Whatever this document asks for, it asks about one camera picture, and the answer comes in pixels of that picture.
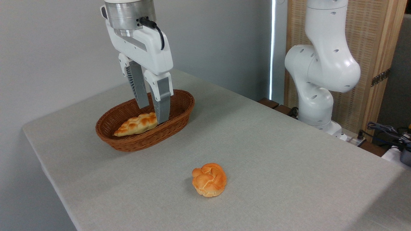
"bread roll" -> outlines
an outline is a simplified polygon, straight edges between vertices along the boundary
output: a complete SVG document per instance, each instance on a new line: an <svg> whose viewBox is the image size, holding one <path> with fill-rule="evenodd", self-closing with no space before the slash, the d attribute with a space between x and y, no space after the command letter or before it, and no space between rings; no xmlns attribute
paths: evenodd
<svg viewBox="0 0 411 231"><path fill-rule="evenodd" d="M223 168L216 163L205 164L201 169L194 169L192 175L194 188L205 197L220 195L227 184Z"/></svg>
<svg viewBox="0 0 411 231"><path fill-rule="evenodd" d="M157 126L157 117L154 112L141 114L138 117L132 117L124 122L120 128L114 132L115 136L128 136L141 134Z"/></svg>

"wicker basket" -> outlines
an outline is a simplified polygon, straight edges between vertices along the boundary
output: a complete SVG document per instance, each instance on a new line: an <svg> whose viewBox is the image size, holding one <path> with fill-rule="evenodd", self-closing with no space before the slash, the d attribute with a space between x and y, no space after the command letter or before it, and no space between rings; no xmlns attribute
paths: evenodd
<svg viewBox="0 0 411 231"><path fill-rule="evenodd" d="M170 100L169 120L152 130L131 136L114 136L114 132L131 117L142 113L154 112L151 93L148 93L150 105L140 109L135 99L117 105L106 112L96 124L96 132L100 139L116 150L134 152L151 147L183 129L194 107L193 96L184 90L174 90Z"/></svg>

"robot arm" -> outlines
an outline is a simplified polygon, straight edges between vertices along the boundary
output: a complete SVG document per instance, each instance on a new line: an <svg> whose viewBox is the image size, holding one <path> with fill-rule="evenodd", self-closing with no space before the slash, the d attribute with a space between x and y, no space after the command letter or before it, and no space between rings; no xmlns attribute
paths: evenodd
<svg viewBox="0 0 411 231"><path fill-rule="evenodd" d="M294 46L285 59L298 92L298 119L336 137L341 126L331 121L329 90L347 92L360 79L345 38L347 5L348 0L307 0L305 32L314 46Z"/></svg>
<svg viewBox="0 0 411 231"><path fill-rule="evenodd" d="M153 0L106 0L102 16L113 46L120 52L123 75L129 79L140 108L149 105L149 83L158 123L169 119L173 68L167 36L155 21Z"/></svg>
<svg viewBox="0 0 411 231"><path fill-rule="evenodd" d="M360 79L360 66L345 38L348 0L308 0L305 33L314 45L308 79L337 92L348 92Z"/></svg>

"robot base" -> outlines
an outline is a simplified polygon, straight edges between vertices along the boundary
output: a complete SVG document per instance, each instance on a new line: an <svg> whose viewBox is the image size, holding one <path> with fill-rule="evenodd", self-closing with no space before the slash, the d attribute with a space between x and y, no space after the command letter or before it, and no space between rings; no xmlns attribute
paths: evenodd
<svg viewBox="0 0 411 231"><path fill-rule="evenodd" d="M321 126L313 126L323 132L326 132L332 136L335 136L341 140L346 141L347 140L347 135L345 135L342 132L342 128L339 124L337 124L334 121L330 121L328 124L326 125L321 125Z"/></svg>

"gray wall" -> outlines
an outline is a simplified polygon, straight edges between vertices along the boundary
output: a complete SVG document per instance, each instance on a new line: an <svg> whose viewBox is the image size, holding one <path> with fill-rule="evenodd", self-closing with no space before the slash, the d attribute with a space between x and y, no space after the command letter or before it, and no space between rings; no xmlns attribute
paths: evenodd
<svg viewBox="0 0 411 231"><path fill-rule="evenodd" d="M74 230L21 127L126 82L101 5L0 2L1 231ZM271 1L155 0L155 6L176 68L251 99L267 96Z"/></svg>
<svg viewBox="0 0 411 231"><path fill-rule="evenodd" d="M411 14L405 14L378 118L379 123L395 128L411 124L410 41Z"/></svg>

